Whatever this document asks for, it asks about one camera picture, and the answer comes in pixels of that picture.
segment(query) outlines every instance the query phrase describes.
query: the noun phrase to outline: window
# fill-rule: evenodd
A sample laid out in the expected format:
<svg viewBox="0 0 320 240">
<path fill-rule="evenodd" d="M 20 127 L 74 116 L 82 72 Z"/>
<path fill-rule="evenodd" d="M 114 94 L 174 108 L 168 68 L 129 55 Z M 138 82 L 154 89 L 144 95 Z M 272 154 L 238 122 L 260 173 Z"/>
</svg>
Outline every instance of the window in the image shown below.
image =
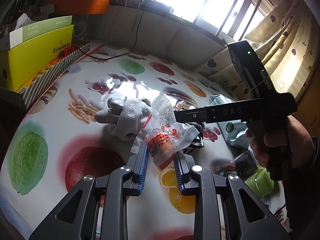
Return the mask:
<svg viewBox="0 0 320 240">
<path fill-rule="evenodd" d="M 226 42 L 237 41 L 272 9 L 268 0 L 153 0 Z"/>
</svg>

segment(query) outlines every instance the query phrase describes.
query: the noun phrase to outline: green round logo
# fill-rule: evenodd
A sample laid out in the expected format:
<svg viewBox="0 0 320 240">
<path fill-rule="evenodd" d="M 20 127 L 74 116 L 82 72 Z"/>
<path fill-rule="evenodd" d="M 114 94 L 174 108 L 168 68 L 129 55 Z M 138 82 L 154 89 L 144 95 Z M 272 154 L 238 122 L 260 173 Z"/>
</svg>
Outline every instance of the green round logo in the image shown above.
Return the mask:
<svg viewBox="0 0 320 240">
<path fill-rule="evenodd" d="M 233 123 L 228 122 L 226 125 L 226 130 L 227 132 L 232 132 L 234 130 L 235 126 L 233 125 Z"/>
</svg>

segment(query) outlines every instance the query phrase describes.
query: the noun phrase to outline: curtain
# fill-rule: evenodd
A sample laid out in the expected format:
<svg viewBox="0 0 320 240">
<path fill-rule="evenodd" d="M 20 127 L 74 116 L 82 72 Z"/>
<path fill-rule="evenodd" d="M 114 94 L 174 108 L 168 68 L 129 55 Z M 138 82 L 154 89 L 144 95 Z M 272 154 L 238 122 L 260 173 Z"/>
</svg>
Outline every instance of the curtain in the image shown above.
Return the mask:
<svg viewBox="0 0 320 240">
<path fill-rule="evenodd" d="M 305 90 L 319 52 L 319 24 L 304 0 L 277 0 L 269 14 L 245 37 L 279 93 L 296 101 Z M 250 99 L 231 63 L 228 48 L 195 69 L 230 89 L 239 100 Z"/>
</svg>

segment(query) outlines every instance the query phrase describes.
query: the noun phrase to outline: orange wall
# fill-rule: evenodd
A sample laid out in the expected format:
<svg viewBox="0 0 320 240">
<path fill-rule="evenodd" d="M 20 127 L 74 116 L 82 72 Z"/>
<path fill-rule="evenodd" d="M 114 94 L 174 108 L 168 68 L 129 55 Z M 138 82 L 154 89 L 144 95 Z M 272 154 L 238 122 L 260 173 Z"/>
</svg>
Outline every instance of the orange wall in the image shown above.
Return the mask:
<svg viewBox="0 0 320 240">
<path fill-rule="evenodd" d="M 320 136 L 320 57 L 306 91 L 298 102 L 294 115 L 311 136 Z"/>
</svg>

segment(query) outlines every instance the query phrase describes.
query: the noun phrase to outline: yellow cardboard box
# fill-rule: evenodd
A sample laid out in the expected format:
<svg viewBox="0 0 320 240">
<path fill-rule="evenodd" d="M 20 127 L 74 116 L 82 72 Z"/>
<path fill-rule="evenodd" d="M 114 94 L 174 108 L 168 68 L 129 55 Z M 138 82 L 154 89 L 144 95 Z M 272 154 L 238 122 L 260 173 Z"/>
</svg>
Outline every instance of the yellow cardboard box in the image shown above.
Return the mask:
<svg viewBox="0 0 320 240">
<path fill-rule="evenodd" d="M 0 86 L 17 91 L 71 44 L 73 25 L 41 34 L 0 53 Z"/>
</svg>

